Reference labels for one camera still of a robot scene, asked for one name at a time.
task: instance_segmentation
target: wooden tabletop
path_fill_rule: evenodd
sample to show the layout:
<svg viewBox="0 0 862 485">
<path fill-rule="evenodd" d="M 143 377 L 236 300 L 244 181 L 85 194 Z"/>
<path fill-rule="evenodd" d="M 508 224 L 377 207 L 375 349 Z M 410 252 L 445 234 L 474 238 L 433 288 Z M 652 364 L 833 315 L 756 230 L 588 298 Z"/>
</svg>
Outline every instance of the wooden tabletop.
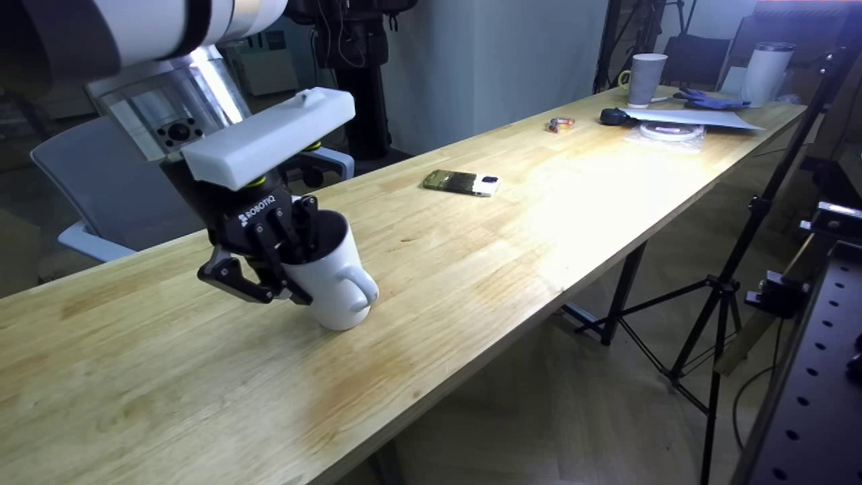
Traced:
<svg viewBox="0 0 862 485">
<path fill-rule="evenodd" d="M 383 291 L 345 333 L 198 283 L 201 234 L 0 298 L 2 481 L 309 481 L 357 459 L 799 113 L 667 144 L 600 127 L 616 96 L 320 190 Z M 553 116 L 577 127 L 553 133 Z M 416 189 L 439 167 L 501 185 Z"/>
</svg>

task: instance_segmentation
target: metal stand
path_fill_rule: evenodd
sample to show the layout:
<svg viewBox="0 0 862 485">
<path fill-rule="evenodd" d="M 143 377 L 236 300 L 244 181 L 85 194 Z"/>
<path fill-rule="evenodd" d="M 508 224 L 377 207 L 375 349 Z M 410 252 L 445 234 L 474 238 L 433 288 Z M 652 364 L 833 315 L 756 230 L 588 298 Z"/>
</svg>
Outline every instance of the metal stand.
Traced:
<svg viewBox="0 0 862 485">
<path fill-rule="evenodd" d="M 850 27 L 854 22 L 847 22 L 845 31 L 839 35 L 839 40 L 850 40 Z M 794 158 L 798 152 L 803 151 L 803 141 L 811 131 L 811 127 L 817 123 L 817 117 L 823 113 L 823 106 L 833 102 L 839 81 L 845 78 L 845 69 L 850 66 L 854 61 L 854 54 L 847 51 L 837 51 L 837 54 L 830 54 L 826 61 L 823 61 L 823 69 L 821 69 L 821 86 L 817 89 L 808 110 L 803 113 L 792 139 L 788 139 L 788 147 L 783 152 L 783 158 L 779 160 L 779 167 L 773 170 L 768 185 L 763 189 L 759 195 L 751 198 L 748 203 L 748 220 L 744 226 L 744 230 L 738 234 L 720 276 L 705 276 L 705 279 L 697 279 L 697 283 L 690 283 L 685 288 L 676 288 L 671 292 L 662 292 L 658 298 L 650 298 L 644 303 L 635 303 L 635 307 L 628 307 L 625 310 L 625 298 L 628 298 L 628 291 L 632 286 L 632 276 L 637 271 L 637 260 L 644 256 L 644 245 L 635 248 L 628 259 L 625 259 L 625 267 L 623 267 L 623 273 L 616 279 L 616 291 L 614 291 L 614 300 L 608 307 L 608 315 L 606 317 L 589 317 L 588 311 L 577 310 L 577 307 L 565 307 L 567 315 L 573 315 L 579 322 L 584 322 L 584 327 L 592 327 L 592 331 L 600 331 L 600 342 L 608 345 L 612 337 L 614 337 L 614 327 L 623 322 L 623 327 L 632 337 L 632 342 L 644 349 L 644 356 L 655 364 L 655 369 L 667 377 L 671 388 L 676 388 L 687 401 L 693 401 L 701 412 L 705 412 L 705 437 L 702 437 L 702 459 L 701 459 L 701 481 L 709 481 L 709 473 L 710 473 L 710 449 L 714 449 L 714 423 L 716 423 L 716 404 L 720 404 L 720 388 L 721 388 L 721 373 L 716 370 L 716 364 L 721 361 L 724 356 L 724 337 L 728 337 L 728 317 L 732 315 L 734 325 L 738 325 L 738 303 L 734 303 L 734 291 L 738 291 L 738 283 L 732 279 L 738 263 L 744 260 L 748 245 L 755 241 L 755 234 L 756 229 L 763 226 L 769 203 L 773 203 L 773 195 L 779 194 L 786 172 L 794 167 Z M 647 310 L 647 307 L 655 307 L 660 300 L 667 300 L 667 298 L 676 298 L 682 292 L 690 292 L 690 291 L 697 291 L 697 288 L 709 288 L 709 298 L 697 315 L 697 319 L 693 322 L 674 365 L 664 365 L 650 348 L 647 342 L 625 322 L 625 315 L 629 311 L 637 311 L 637 310 Z M 709 397 L 705 404 L 682 383 L 685 377 L 685 365 L 705 327 L 705 322 L 714 317 L 714 311 L 720 310 L 720 317 L 716 317 L 716 340 L 714 340 L 714 370 L 710 370 L 710 385 L 709 385 Z"/>
</svg>

